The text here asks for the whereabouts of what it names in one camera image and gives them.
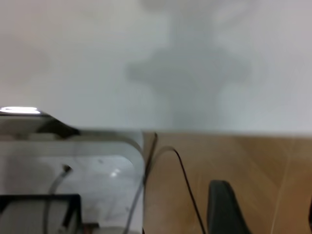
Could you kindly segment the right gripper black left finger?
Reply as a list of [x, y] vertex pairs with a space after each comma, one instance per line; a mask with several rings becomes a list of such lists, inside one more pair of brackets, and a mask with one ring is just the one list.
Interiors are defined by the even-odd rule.
[[209, 184], [207, 226], [210, 234], [249, 234], [233, 188], [225, 180]]

